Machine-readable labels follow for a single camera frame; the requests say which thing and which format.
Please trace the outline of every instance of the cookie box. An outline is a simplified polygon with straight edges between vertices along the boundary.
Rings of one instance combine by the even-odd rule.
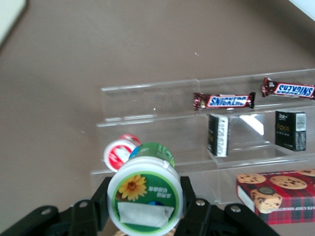
[[[237,175],[236,190],[267,224],[315,221],[315,169]]]

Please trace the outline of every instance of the white plastic jar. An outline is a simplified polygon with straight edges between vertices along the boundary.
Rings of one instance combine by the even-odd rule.
[[[180,177],[169,150],[144,143],[111,179],[108,211],[113,223],[129,236],[162,236],[172,230],[183,211]]]

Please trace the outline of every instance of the container label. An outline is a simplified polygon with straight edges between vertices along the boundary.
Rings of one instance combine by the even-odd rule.
[[[113,194],[117,220],[135,233],[155,234],[172,223],[179,208],[174,185],[152,172],[124,178]]]
[[[249,96],[211,96],[207,107],[244,107],[249,101]]]
[[[314,87],[312,86],[279,84],[275,90],[275,94],[310,97],[313,94],[313,91]]]
[[[174,158],[171,152],[162,144],[158,143],[144,143],[136,147],[130,154],[129,159],[140,156],[153,156],[162,160],[165,160],[175,167]]]

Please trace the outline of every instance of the acrylic display stand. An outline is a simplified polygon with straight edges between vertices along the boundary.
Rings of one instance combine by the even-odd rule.
[[[106,146],[122,134],[131,133],[141,142],[165,145],[173,154],[176,171],[189,176],[196,194],[211,203],[239,202],[235,176],[315,167],[315,101],[285,96],[261,97],[265,77],[274,81],[314,84],[315,69],[185,80],[101,89],[104,121],[97,125],[99,170],[91,173],[96,189],[114,172],[102,162]],[[193,93],[249,94],[256,92],[255,108],[193,110]],[[307,114],[306,151],[293,152],[274,144],[275,110]],[[230,118],[227,157],[207,150],[209,113]]]

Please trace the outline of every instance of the product packaging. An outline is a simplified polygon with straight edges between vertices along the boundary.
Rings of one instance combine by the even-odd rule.
[[[237,175],[237,195],[268,224],[315,221],[315,169]]]
[[[194,93],[194,110],[213,108],[254,108],[255,92],[248,95]]]
[[[276,111],[275,144],[292,151],[306,150],[306,114]]]
[[[216,157],[228,154],[229,118],[218,114],[209,115],[208,150]]]
[[[262,96],[289,96],[289,97],[303,97],[315,100],[315,86],[302,85],[286,82],[273,81],[270,78],[264,78],[262,83]]]

